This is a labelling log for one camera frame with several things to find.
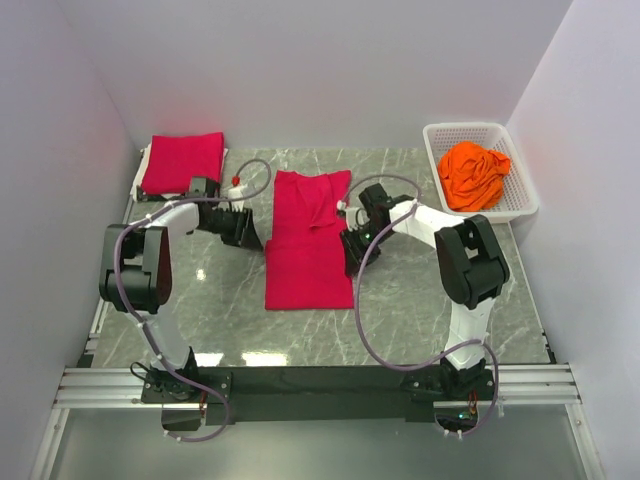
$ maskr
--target orange cloth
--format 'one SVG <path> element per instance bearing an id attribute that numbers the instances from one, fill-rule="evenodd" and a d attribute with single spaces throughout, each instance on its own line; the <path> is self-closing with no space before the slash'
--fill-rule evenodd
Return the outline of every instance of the orange cloth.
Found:
<path id="1" fill-rule="evenodd" d="M 438 164 L 444 196 L 451 210 L 477 212 L 493 207 L 502 197 L 502 178 L 511 159 L 472 142 L 449 150 Z"/>

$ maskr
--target plastic basket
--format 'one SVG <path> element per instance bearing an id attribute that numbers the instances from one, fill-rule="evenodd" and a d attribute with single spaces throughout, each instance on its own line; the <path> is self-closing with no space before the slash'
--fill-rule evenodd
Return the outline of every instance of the plastic basket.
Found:
<path id="1" fill-rule="evenodd" d="M 520 161 L 509 132 L 502 125 L 486 122 L 434 123 L 424 127 L 423 133 L 431 170 L 445 212 L 466 217 L 482 213 L 491 223 L 506 223 L 522 215 L 531 215 L 538 210 L 538 197 L 531 179 Z M 438 176 L 438 163 L 451 147 L 464 141 L 477 143 L 486 149 L 497 150 L 511 158 L 511 171 L 504 179 L 502 199 L 498 205 L 489 210 L 456 212 L 449 208 L 444 197 Z"/>

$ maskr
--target gray floor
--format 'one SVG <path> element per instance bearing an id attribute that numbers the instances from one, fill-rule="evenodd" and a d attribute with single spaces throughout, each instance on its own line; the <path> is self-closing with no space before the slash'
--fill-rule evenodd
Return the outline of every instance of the gray floor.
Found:
<path id="1" fill-rule="evenodd" d="M 157 411 L 72 410 L 52 479 L 584 479 L 563 406 L 510 407 L 459 442 L 400 420 L 247 423 L 179 445 Z"/>
<path id="2" fill-rule="evenodd" d="M 282 149 L 230 150 L 225 183 L 247 159 L 268 160 L 277 169 L 317 175 L 350 169 L 354 180 L 387 172 L 406 175 L 424 189 L 423 202 L 440 202 L 424 149 Z M 243 179 L 260 185 L 261 167 Z M 411 187 L 383 180 L 391 195 L 413 195 Z M 273 190 L 252 201 L 263 243 L 271 236 Z M 160 204 L 137 204 L 138 219 Z M 548 363 L 546 340 L 536 315 L 518 250 L 508 225 L 495 226 L 511 268 L 490 319 L 489 343 L 501 363 Z M 172 246 L 174 289 L 169 309 L 183 336 L 199 354 L 198 363 L 215 365 L 352 365 L 374 361 L 362 347 L 350 310 L 268 312 L 264 309 L 264 256 L 226 247 L 204 232 Z M 362 289 L 363 323 L 373 347 L 396 363 L 423 361 L 444 347 L 450 301 L 440 284 L 435 251 L 406 236 L 382 246 Z M 144 361 L 146 351 L 123 315 L 107 309 L 94 367 L 128 367 Z"/>

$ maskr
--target pink cloth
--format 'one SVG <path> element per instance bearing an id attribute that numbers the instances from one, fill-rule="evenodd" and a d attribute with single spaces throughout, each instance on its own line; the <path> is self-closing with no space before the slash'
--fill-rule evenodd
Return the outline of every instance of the pink cloth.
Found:
<path id="1" fill-rule="evenodd" d="M 149 166 L 140 187 L 148 195 L 185 193 L 192 177 L 220 182 L 224 159 L 224 135 L 162 137 L 151 141 Z"/>
<path id="2" fill-rule="evenodd" d="M 353 308 L 340 241 L 347 225 L 336 215 L 350 181 L 349 170 L 317 177 L 276 173 L 273 235 L 265 249 L 267 310 Z"/>

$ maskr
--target gray table surface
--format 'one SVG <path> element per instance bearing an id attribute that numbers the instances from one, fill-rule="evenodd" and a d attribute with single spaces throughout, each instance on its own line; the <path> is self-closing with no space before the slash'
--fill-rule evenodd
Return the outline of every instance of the gray table surface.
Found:
<path id="1" fill-rule="evenodd" d="M 275 171 L 317 175 L 350 169 L 353 179 L 380 172 L 416 180 L 423 202 L 439 208 L 427 154 L 423 149 L 231 149 L 223 186 L 250 158 L 267 160 Z M 251 166 L 243 180 L 260 185 L 262 167 Z M 391 195 L 411 188 L 395 180 L 381 182 Z M 139 203 L 130 220 L 157 210 Z M 273 188 L 253 199 L 254 220 L 263 244 L 271 237 Z M 491 313 L 489 343 L 501 363 L 548 363 L 533 298 L 509 225 L 495 232 L 511 268 Z M 381 257 L 364 277 L 361 311 L 366 334 L 383 357 L 396 363 L 423 361 L 447 340 L 451 303 L 440 284 L 435 251 L 404 235 L 382 246 Z M 362 346 L 352 310 L 266 311 L 265 261 L 261 253 L 223 245 L 217 236 L 195 232 L 172 248 L 173 296 L 166 308 L 206 365 L 359 365 L 373 364 Z M 147 353 L 133 324 L 111 306 L 104 310 L 93 367 L 128 367 Z"/>

